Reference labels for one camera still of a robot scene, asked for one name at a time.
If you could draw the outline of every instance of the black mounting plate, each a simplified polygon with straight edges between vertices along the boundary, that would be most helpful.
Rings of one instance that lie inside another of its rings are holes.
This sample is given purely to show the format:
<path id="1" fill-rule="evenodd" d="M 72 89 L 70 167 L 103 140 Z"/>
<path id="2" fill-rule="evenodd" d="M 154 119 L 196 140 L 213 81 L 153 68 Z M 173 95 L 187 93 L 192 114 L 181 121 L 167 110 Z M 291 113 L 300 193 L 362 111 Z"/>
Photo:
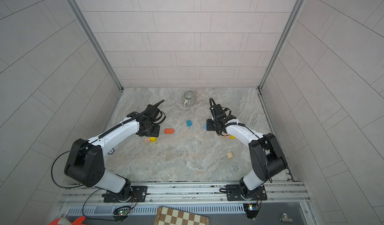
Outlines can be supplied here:
<path id="1" fill-rule="evenodd" d="M 240 194 L 239 186 L 240 185 L 226 185 L 225 186 L 225 188 L 227 190 L 232 190 L 232 193 L 227 194 L 228 201 L 256 201 L 256 200 L 258 200 L 258 197 L 256 195 L 250 200 L 243 199 L 243 197 Z M 259 195 L 259 197 L 261 198 L 262 201 L 267 200 L 266 193 L 263 193 L 263 191 L 265 192 L 264 185 L 261 185 L 260 187 L 255 188 L 255 190 L 256 190 L 255 191 L 256 194 Z"/>
<path id="2" fill-rule="evenodd" d="M 134 192 L 137 196 L 137 202 L 144 202 L 145 200 L 145 197 L 147 195 L 147 186 L 131 186 L 132 188 L 132 192 Z M 125 202 L 132 202 L 132 196 Z M 118 202 L 121 202 L 119 200 L 114 200 L 114 199 L 111 199 L 111 198 L 104 198 L 104 202 L 114 202 L 114 203 L 118 203 Z"/>

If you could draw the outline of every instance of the colored block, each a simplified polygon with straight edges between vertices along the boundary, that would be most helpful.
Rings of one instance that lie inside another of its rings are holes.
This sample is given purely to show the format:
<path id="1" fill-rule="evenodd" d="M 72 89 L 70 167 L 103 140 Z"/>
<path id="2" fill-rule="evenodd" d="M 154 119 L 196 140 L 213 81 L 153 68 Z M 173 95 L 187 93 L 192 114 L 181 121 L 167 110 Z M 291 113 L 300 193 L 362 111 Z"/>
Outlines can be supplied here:
<path id="1" fill-rule="evenodd" d="M 173 134 L 173 132 L 174 132 L 173 128 L 164 129 L 164 134 Z"/>

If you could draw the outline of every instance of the marble floor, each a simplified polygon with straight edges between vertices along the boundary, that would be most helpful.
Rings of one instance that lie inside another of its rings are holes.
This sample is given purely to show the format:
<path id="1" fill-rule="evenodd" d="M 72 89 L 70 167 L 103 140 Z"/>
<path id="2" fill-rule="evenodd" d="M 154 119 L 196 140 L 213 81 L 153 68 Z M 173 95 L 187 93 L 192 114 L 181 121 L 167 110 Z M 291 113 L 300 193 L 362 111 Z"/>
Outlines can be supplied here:
<path id="1" fill-rule="evenodd" d="M 195 93 L 196 103 L 184 107 L 182 96 L 189 90 Z M 125 88 L 109 126 L 162 99 L 165 102 L 159 109 L 167 118 L 156 142 L 132 135 L 115 147 L 115 153 L 105 156 L 105 167 L 131 181 L 239 180 L 252 169 L 248 146 L 203 128 L 211 117 L 210 97 L 250 128 L 270 132 L 255 88 Z M 175 133 L 164 134 L 165 128 L 174 128 Z M 230 151 L 232 159 L 227 158 Z M 285 180 L 284 176 L 278 174 L 274 179 Z"/>

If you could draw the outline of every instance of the orange object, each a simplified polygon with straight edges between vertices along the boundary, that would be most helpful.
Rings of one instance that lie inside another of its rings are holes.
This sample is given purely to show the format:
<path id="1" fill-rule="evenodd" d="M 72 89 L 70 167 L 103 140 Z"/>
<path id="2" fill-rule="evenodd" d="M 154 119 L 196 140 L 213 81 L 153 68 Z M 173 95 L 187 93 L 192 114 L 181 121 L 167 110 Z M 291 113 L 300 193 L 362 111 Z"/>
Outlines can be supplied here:
<path id="1" fill-rule="evenodd" d="M 174 132 L 173 128 L 164 129 L 164 134 L 173 134 L 173 132 Z"/>

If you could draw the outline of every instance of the checkered board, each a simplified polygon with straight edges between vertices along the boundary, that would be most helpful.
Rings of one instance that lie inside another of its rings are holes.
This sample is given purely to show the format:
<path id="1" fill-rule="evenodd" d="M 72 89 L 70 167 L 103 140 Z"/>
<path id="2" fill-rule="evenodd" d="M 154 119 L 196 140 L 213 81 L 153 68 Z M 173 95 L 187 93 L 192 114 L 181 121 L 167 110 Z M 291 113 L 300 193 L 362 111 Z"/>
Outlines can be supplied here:
<path id="1" fill-rule="evenodd" d="M 159 207 L 154 225 L 209 225 L 209 218 L 167 207 Z"/>

